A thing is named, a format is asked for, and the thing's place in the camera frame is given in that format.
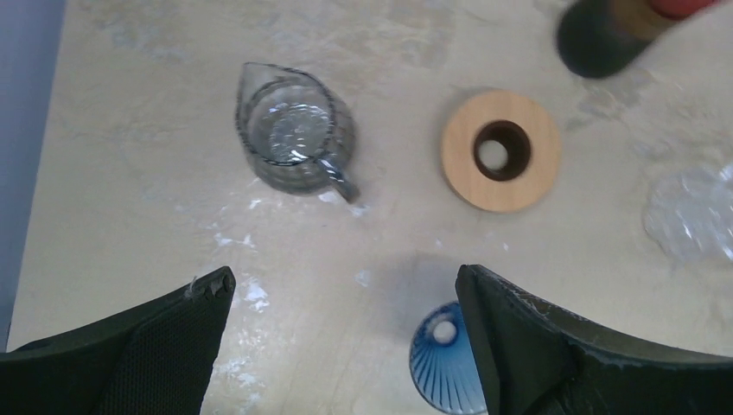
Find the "marble countertop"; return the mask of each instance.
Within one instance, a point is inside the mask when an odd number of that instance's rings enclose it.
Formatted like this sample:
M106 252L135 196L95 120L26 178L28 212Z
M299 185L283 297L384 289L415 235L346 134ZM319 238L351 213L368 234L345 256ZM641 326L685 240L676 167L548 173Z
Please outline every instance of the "marble countertop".
M555 53L567 4L70 1L9 349L229 265L202 413L429 414L409 340L456 298L458 266L482 264L610 328L733 355L730 267L674 266L641 224L657 177L733 155L733 8L598 82ZM245 61L310 71L352 108L357 205L250 171L233 126ZM561 131L554 188L518 214L479 211L442 176L444 124L490 88Z

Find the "glass measuring jug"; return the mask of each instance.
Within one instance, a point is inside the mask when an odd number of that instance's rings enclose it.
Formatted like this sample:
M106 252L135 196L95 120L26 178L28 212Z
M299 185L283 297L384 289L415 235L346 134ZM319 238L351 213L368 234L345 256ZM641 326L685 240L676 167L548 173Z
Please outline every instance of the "glass measuring jug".
M248 163L271 187L312 195L331 186L349 203L358 197L344 171L354 153L354 121L313 75L247 62L235 122Z

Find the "clear plastic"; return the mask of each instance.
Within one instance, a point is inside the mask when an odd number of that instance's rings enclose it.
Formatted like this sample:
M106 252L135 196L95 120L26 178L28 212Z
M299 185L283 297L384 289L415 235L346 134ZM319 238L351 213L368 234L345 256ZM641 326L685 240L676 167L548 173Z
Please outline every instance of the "clear plastic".
M644 227L679 263L733 262L733 163L666 176L652 189Z

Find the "wooden coaster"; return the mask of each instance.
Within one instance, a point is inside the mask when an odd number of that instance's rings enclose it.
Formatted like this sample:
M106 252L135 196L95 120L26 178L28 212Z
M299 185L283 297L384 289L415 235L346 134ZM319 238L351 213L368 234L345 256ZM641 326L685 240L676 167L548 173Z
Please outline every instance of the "wooden coaster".
M489 169L479 149L496 141L507 162ZM560 134L544 108L508 91L470 99L443 132L443 171L453 190L468 203L491 212L516 212L542 198L558 175Z

